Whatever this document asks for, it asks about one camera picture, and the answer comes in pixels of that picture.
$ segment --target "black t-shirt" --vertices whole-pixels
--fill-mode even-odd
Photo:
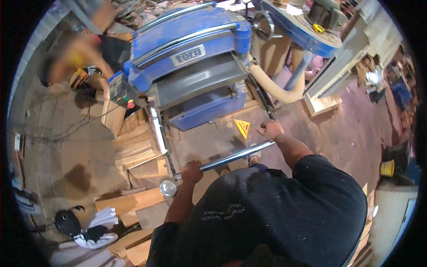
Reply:
[[[154,230],[147,266],[245,261],[260,244],[312,266],[343,265],[365,224],[365,194],[319,155],[300,159],[292,176],[250,167],[218,178],[183,225]]]

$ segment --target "yellow bucket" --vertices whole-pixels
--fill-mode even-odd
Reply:
[[[385,161],[381,163],[381,175],[393,177],[393,173],[395,172],[395,161]]]

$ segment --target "torq logo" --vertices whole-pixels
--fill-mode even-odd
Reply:
[[[182,65],[189,60],[198,59],[206,55],[205,47],[201,44],[189,48],[170,57],[175,66]]]

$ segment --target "blue planer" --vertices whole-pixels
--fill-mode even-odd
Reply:
[[[148,97],[150,106],[185,131],[243,108],[251,25],[215,2],[173,9],[134,32],[131,58],[109,79],[123,106]]]

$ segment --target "flexible hose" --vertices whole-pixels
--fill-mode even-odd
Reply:
[[[295,71],[299,63],[302,60],[303,50],[296,47],[292,48],[292,70]],[[249,54],[249,61],[252,61],[253,57]],[[304,72],[298,78],[295,85],[291,90],[286,91],[283,88],[275,84],[270,77],[261,69],[260,66],[251,63],[249,65],[249,72],[253,75],[255,80],[266,90],[272,97],[279,100],[284,104],[294,103],[302,98],[302,94],[305,89],[305,77]]]

